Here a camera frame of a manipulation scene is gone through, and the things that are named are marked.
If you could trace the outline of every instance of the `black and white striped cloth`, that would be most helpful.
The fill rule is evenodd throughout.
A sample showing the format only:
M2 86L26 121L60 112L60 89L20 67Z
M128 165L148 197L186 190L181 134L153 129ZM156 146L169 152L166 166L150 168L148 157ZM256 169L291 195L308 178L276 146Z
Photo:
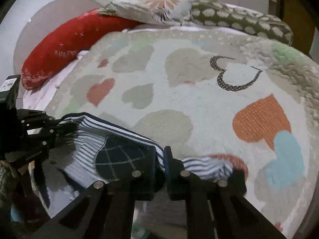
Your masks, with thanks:
M163 149L155 141L88 113L65 115L61 124L77 130L60 138L34 179L50 217L56 215L96 180L112 182L139 169L141 160L156 148L157 164L164 170ZM182 160L185 169L203 179L227 179L232 164L210 157Z

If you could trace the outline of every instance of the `silver bolt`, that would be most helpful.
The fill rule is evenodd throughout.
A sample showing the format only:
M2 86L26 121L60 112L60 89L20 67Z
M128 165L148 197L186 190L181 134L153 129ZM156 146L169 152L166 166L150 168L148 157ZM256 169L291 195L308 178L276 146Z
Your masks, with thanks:
M94 188L100 189L104 186L104 183L102 181L97 181L93 184Z
M141 171L137 171L137 170L136 170L136 171L133 171L133 172L132 172L132 176L133 176L133 177L140 177L141 175L142 175Z
M190 175L189 171L186 171L186 170L181 171L181 176L188 177L189 175Z
M228 185L228 182L225 181L225 180L219 180L219 181L218 181L218 185L219 185L220 187L226 187L226 186Z

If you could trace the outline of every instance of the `dark red fabric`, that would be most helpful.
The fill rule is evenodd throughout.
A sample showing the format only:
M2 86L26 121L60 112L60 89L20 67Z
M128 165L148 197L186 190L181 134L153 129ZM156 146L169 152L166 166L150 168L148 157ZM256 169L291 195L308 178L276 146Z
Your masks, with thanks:
M101 16L98 9L88 11L62 24L48 34L31 52L22 66L22 84L27 90L42 85L73 60L81 50L88 50L105 34L141 24L113 16Z

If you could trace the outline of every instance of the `pillow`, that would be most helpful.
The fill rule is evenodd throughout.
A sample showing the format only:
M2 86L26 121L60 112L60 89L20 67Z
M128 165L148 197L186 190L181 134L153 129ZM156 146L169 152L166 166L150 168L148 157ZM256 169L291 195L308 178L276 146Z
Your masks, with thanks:
M105 34L140 24L119 17L101 16L97 11L88 11L67 21L33 49L21 70L22 85L26 90L42 85L76 58L78 52L90 49Z
M111 0L98 13L147 24L218 25L292 43L292 30L276 16L231 8L219 0Z

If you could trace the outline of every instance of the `barcode sticker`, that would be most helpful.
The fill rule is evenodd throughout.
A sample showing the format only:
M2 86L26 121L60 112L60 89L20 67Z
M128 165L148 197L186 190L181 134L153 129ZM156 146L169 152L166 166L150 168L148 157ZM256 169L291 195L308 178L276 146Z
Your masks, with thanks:
M12 78L5 80L3 85L0 87L0 92L6 92L11 89L11 87L14 85L17 78Z

